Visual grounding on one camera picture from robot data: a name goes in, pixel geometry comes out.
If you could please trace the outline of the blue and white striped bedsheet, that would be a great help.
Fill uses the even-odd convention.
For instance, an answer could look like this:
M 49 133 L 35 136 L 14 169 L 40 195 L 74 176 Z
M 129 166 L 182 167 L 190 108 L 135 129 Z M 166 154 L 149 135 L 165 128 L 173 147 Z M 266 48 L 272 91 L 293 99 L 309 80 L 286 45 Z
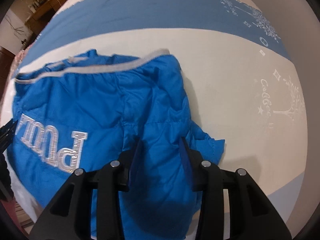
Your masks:
M 97 239 L 101 169 L 77 168 L 40 207 L 7 156 L 16 76 L 89 50 L 173 55 L 192 120 L 225 141 L 214 163 L 223 179 L 223 239 L 291 239 L 286 221 L 308 148 L 303 92 L 281 38 L 247 0 L 68 0 L 61 7 L 23 53 L 1 109 L 1 197 L 15 197 L 34 221 L 29 239 Z

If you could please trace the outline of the wooden desk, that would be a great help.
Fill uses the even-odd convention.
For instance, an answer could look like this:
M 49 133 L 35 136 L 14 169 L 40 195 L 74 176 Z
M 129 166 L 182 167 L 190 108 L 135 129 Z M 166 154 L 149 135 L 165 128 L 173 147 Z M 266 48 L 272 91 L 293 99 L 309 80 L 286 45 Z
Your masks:
M 25 25 L 36 35 L 46 27 L 66 0 L 47 0 L 27 18 Z

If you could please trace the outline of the blue padded jacket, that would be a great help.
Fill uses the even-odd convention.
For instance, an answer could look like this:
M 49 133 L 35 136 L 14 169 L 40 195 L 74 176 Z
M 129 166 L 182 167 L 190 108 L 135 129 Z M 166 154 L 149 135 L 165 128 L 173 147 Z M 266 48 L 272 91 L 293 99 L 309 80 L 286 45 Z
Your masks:
M 89 50 L 72 60 L 18 74 L 12 104 L 17 122 L 8 161 L 46 207 L 77 168 L 95 171 L 134 140 L 144 152 L 127 193 L 120 193 L 126 239 L 184 239 L 200 193 L 183 170 L 179 140 L 218 164 L 225 147 L 191 118 L 178 60 L 167 50 L 137 58 Z

